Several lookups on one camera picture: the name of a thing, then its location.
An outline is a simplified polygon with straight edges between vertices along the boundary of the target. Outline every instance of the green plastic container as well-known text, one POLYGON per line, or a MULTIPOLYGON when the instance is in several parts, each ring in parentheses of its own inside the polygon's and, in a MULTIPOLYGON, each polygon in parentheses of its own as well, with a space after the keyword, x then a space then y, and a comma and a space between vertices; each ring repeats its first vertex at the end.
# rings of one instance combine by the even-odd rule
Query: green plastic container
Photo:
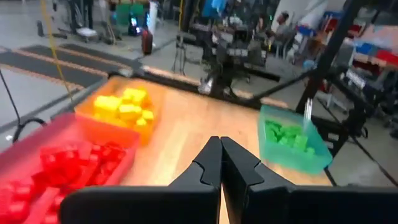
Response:
POLYGON ((291 111, 263 105, 258 120, 259 149, 261 159, 280 164, 308 174, 319 174, 333 160, 330 151, 311 121, 291 111), (308 137, 307 147, 315 150, 309 156, 299 149, 280 145, 266 139, 266 120, 278 121, 283 125, 300 125, 308 137))

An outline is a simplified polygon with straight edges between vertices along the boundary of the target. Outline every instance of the red suitcase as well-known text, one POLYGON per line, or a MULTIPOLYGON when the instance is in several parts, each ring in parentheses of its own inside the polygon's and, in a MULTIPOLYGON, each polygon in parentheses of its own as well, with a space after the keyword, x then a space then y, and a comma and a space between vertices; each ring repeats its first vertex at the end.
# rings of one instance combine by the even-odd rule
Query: red suitcase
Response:
POLYGON ((144 55, 149 55, 152 53, 152 42, 154 37, 148 29, 145 29, 141 38, 142 53, 144 55))

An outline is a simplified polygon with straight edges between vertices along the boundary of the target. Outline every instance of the black floor mat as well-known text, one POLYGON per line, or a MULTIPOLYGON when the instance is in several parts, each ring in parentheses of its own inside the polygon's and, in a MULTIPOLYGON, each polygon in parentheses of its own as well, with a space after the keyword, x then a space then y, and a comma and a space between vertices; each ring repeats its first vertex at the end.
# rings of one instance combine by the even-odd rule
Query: black floor mat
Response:
MULTIPOLYGON (((24 56, 14 52, 4 52, 0 54, 0 63, 16 67, 19 69, 35 72, 47 77, 60 79, 57 67, 54 63, 46 62, 36 58, 24 56)), ((61 66, 62 73, 67 82, 88 87, 103 77, 92 73, 84 72, 70 67, 61 66)))
MULTIPOLYGON (((34 45, 31 47, 23 48, 21 50, 24 50, 24 51, 30 52, 30 53, 34 53, 34 54, 47 56, 50 58, 53 57, 51 48, 41 46, 41 45, 34 45)), ((69 54, 67 52, 63 52, 60 50, 57 51, 57 57, 59 60, 64 61, 64 62, 70 62, 70 63, 74 63, 74 64, 81 65, 84 67, 94 68, 94 69, 104 71, 104 72, 117 71, 121 68, 117 65, 111 65, 108 63, 100 62, 99 60, 81 57, 78 55, 72 55, 72 54, 69 54)))
POLYGON ((81 52, 84 54, 89 54, 95 57, 100 57, 106 60, 112 60, 114 62, 119 62, 122 64, 125 64, 127 66, 130 66, 132 68, 139 68, 141 66, 141 63, 138 62, 137 60, 131 60, 128 58, 124 58, 124 57, 120 57, 117 55, 111 55, 105 52, 101 52, 99 50, 93 50, 93 49, 89 49, 86 47, 82 47, 76 44, 63 44, 60 47, 64 48, 64 49, 68 49, 68 50, 74 50, 77 52, 81 52))

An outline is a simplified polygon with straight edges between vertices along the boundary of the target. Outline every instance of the wooden table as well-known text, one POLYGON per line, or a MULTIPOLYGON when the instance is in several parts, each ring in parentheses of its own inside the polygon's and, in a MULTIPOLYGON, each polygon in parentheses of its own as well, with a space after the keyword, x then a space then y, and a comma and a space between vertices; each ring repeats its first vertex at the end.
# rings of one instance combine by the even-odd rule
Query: wooden table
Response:
MULTIPOLYGON (((156 68, 144 69, 154 71, 156 68)), ((170 72, 157 72, 169 78, 197 82, 170 72)), ((151 142, 137 150, 136 160, 123 185, 169 185, 191 164, 211 136, 229 136, 259 157, 258 111, 144 80, 137 82, 149 86, 152 91, 162 92, 164 105, 151 142)), ((281 101, 263 101, 287 107, 281 101)), ((267 161, 263 163, 297 185, 331 185, 325 174, 310 176, 267 161)), ((220 223, 229 223, 225 200, 221 198, 220 223)))

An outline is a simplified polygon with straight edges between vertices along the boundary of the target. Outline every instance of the floor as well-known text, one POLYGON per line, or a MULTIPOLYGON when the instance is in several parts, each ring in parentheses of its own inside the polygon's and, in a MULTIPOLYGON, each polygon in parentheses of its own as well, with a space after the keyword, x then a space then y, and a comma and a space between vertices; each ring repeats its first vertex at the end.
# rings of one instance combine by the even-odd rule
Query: floor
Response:
MULTIPOLYGON (((47 4, 47 11, 49 14, 53 14, 50 10, 50 4, 47 4)), ((39 19, 42 20, 42 14, 38 0, 28 0, 25 5, 16 0, 0 1, 0 21, 7 21, 0 23, 0 33, 3 34, 0 35, 0 50, 2 48, 17 49, 35 44, 48 46, 48 39, 40 38, 36 35, 37 30, 35 22, 39 19)), ((61 23, 59 23, 57 19, 55 23, 61 26, 61 23)), ((175 37, 176 33, 177 26, 172 23, 165 22, 159 25, 154 37, 156 46, 162 47, 165 43, 170 42, 170 40, 175 37)), ((174 44, 168 44, 156 53, 148 57, 142 57, 139 51, 141 41, 133 37, 124 38, 123 43, 118 46, 97 43, 85 44, 76 37, 67 40, 57 40, 57 44, 65 43, 74 43, 129 59, 141 58, 140 61, 142 63, 164 70, 171 70, 175 54, 174 44)), ((200 50, 194 47, 189 47, 187 50, 187 57, 192 60, 198 60, 200 54, 200 50)), ((270 72, 283 74, 283 80, 294 77, 300 73, 299 68, 290 66, 276 58, 270 58, 267 61, 266 67, 270 72)), ((43 105, 58 100, 59 102, 57 102, 55 106, 51 106, 36 115, 48 121, 51 115, 69 102, 69 99, 65 99, 67 92, 63 85, 48 82, 47 80, 28 76, 23 73, 13 72, 6 68, 2 68, 1 71, 4 74, 21 116, 31 114, 43 105)), ((187 76, 193 78, 205 76, 204 71, 199 65, 190 63, 185 65, 185 73, 187 76)), ((275 82, 258 77, 252 77, 250 83, 246 83, 244 80, 239 80, 234 83, 235 88, 253 93, 259 93, 275 85, 275 82)), ((272 97, 285 101, 291 108, 295 108, 303 89, 303 83, 298 83, 275 93, 272 97)), ((84 91, 85 90, 78 92, 77 95, 84 94, 84 91)), ((0 85, 0 102, 3 105, 0 111, 1 150, 11 145, 8 139, 12 137, 15 129, 15 126, 12 127, 12 124, 7 125, 7 127, 10 128, 4 129, 2 127, 16 119, 3 85, 0 85)), ((330 115, 317 102, 314 102, 313 114, 331 119, 330 115)), ((337 111, 335 111, 335 114, 339 119, 345 117, 337 111)), ((28 128, 24 130, 22 136, 29 134, 37 127, 36 124, 30 124, 28 128)), ((369 151, 370 155, 372 155, 395 180, 398 180, 398 165, 396 163, 396 161, 398 161, 398 150, 396 150, 395 147, 397 140, 390 138, 389 130, 384 129, 376 119, 369 120, 366 127, 369 129, 369 139, 360 139, 360 142, 365 146, 367 151, 369 151)), ((330 171, 338 185, 359 184, 380 187, 394 186, 394 184, 380 171, 375 162, 370 160, 359 147, 350 143, 346 143, 336 156, 330 166, 330 171)))

